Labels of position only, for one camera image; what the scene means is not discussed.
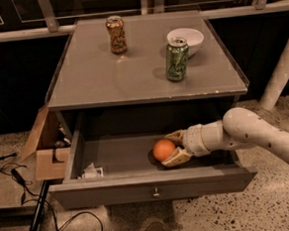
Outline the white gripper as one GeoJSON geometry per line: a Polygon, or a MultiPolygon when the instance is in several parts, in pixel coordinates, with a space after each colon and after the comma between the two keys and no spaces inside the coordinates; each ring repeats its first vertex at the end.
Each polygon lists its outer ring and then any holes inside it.
{"type": "Polygon", "coordinates": [[[205,147],[202,140],[202,127],[202,125],[190,126],[185,131],[176,130],[173,133],[165,135],[165,139],[175,145],[182,145],[184,149],[177,147],[161,164],[168,168],[174,168],[175,166],[189,162],[191,155],[197,158],[208,155],[210,151],[205,147]]]}

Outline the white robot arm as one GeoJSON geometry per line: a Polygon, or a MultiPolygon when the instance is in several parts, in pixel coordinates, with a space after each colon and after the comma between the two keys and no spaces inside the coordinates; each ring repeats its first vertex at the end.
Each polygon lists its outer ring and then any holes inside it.
{"type": "Polygon", "coordinates": [[[270,125],[245,108],[232,108],[214,123],[194,125],[166,135],[176,145],[165,167],[182,165],[191,157],[203,157],[217,150],[236,150],[258,146],[268,150],[289,165],[289,132],[270,125]]]}

